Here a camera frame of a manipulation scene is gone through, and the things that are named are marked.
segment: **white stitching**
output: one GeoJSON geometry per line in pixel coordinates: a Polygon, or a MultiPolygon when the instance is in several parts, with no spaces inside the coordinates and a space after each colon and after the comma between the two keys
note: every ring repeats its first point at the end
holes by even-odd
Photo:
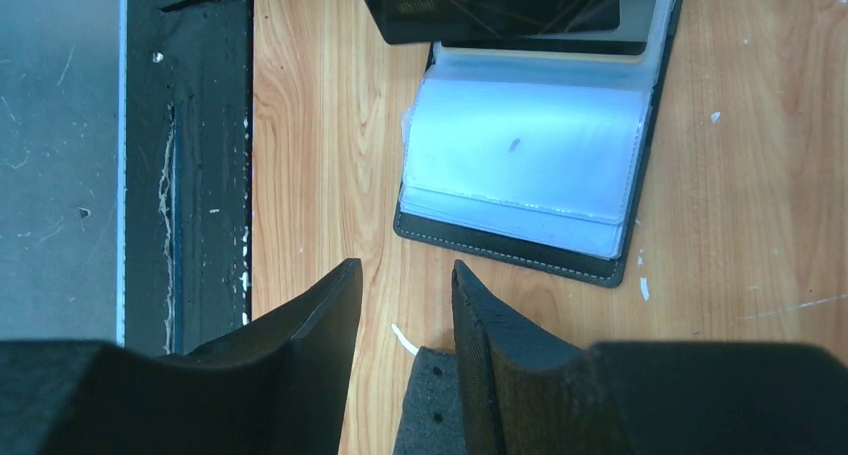
{"type": "MultiPolygon", "coordinates": [[[[647,112],[646,112],[645,115],[646,115],[645,120],[648,120],[648,118],[651,116],[651,102],[650,102],[650,100],[648,101],[648,109],[647,109],[647,112]]],[[[647,128],[645,127],[645,124],[643,122],[642,123],[642,139],[639,140],[639,143],[634,143],[633,149],[630,151],[630,166],[627,169],[627,173],[632,174],[631,177],[630,177],[630,180],[631,180],[631,184],[630,184],[630,187],[629,187],[630,190],[628,190],[628,193],[624,194],[624,198],[621,200],[621,204],[618,206],[619,211],[622,211],[622,210],[624,211],[625,220],[627,220],[627,204],[630,201],[630,195],[633,194],[633,184],[636,183],[636,175],[637,174],[634,172],[634,168],[635,168],[635,165],[637,163],[637,158],[638,158],[637,154],[639,153],[639,148],[643,147],[645,145],[645,137],[646,137],[645,132],[647,132],[647,128]]]]}
{"type": "Polygon", "coordinates": [[[619,270],[621,270],[621,264],[617,263],[615,265],[615,270],[613,270],[612,275],[610,275],[609,277],[599,277],[597,275],[592,275],[591,273],[581,272],[579,270],[574,270],[574,269],[571,269],[571,268],[565,268],[565,267],[560,267],[560,266],[557,266],[557,265],[551,265],[549,263],[538,262],[536,260],[530,260],[530,259],[523,258],[523,257],[517,257],[515,255],[509,255],[507,253],[496,252],[494,250],[488,250],[488,249],[485,249],[485,248],[473,247],[471,245],[466,245],[464,243],[458,243],[458,242],[452,242],[450,240],[445,240],[444,238],[433,237],[433,236],[430,236],[430,235],[424,235],[423,233],[411,232],[409,230],[404,230],[404,229],[400,228],[400,211],[398,211],[398,213],[395,214],[395,228],[399,232],[403,233],[404,235],[415,236],[415,237],[424,238],[424,239],[427,239],[427,240],[434,240],[434,241],[445,243],[445,244],[448,244],[448,245],[451,245],[451,246],[454,246],[454,247],[466,248],[466,249],[472,250],[474,252],[497,255],[497,256],[509,258],[509,259],[512,259],[512,260],[518,260],[518,261],[523,262],[523,263],[529,263],[531,265],[538,265],[538,266],[542,266],[542,267],[547,267],[547,268],[550,268],[550,269],[555,270],[557,272],[564,272],[564,273],[571,273],[571,274],[575,274],[575,275],[582,275],[584,277],[593,278],[595,280],[612,280],[613,277],[615,277],[618,274],[619,270]]]}

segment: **gray fabric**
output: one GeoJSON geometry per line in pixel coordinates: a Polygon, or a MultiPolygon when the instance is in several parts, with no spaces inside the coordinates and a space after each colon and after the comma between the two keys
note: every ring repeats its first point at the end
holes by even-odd
{"type": "Polygon", "coordinates": [[[465,455],[456,355],[421,347],[403,399],[394,455],[465,455]]]}

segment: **white string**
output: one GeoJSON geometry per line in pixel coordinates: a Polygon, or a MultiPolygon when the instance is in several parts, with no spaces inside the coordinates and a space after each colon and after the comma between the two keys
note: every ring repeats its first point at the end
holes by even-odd
{"type": "Polygon", "coordinates": [[[397,325],[392,323],[392,331],[395,332],[395,336],[400,340],[400,344],[403,345],[403,348],[409,350],[409,353],[413,355],[418,355],[418,347],[412,344],[406,337],[403,335],[403,332],[400,331],[397,325]]]}

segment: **black metal frame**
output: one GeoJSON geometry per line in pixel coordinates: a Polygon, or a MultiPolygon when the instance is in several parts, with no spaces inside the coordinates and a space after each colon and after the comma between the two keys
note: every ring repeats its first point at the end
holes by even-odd
{"type": "Polygon", "coordinates": [[[184,1],[127,2],[125,344],[150,355],[250,316],[253,0],[184,1]]]}

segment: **wood grain surface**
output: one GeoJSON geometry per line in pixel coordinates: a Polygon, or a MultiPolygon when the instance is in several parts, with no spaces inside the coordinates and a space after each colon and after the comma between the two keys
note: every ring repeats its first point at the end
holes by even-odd
{"type": "Polygon", "coordinates": [[[848,0],[684,1],[615,290],[394,235],[401,113],[426,54],[387,46],[362,0],[256,0],[253,313],[362,259],[341,453],[391,452],[412,365],[391,323],[449,348],[458,256],[581,346],[800,340],[848,362],[848,0]]]}

